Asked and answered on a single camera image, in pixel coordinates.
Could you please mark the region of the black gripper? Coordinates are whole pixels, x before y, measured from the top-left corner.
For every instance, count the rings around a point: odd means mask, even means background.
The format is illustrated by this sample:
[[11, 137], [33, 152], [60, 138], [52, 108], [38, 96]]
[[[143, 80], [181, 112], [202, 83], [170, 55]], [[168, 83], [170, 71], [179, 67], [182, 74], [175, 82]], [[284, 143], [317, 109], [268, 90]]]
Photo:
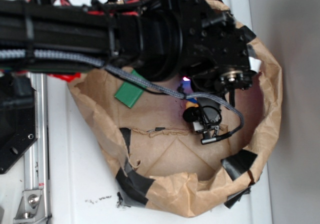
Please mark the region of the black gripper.
[[178, 0], [183, 53], [181, 72], [194, 91], [223, 96], [247, 90], [257, 73], [250, 64], [255, 38], [237, 21], [222, 0]]

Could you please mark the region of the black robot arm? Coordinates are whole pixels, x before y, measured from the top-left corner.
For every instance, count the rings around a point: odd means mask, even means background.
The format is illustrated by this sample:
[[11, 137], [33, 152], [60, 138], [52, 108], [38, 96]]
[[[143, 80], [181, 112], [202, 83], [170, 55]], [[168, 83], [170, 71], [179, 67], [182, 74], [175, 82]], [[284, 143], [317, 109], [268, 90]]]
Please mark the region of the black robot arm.
[[247, 89], [260, 66], [249, 33], [207, 0], [126, 0], [58, 7], [0, 2], [0, 67], [74, 74], [113, 65], [152, 82], [177, 74], [196, 90]]

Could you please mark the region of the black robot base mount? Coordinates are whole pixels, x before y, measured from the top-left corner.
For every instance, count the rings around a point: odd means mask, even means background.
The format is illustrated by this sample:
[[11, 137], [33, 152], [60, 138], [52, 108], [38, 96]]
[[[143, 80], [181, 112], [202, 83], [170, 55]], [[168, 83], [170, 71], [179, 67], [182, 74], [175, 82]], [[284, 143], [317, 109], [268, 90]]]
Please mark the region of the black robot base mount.
[[35, 90], [26, 76], [0, 78], [0, 172], [6, 174], [36, 141]]

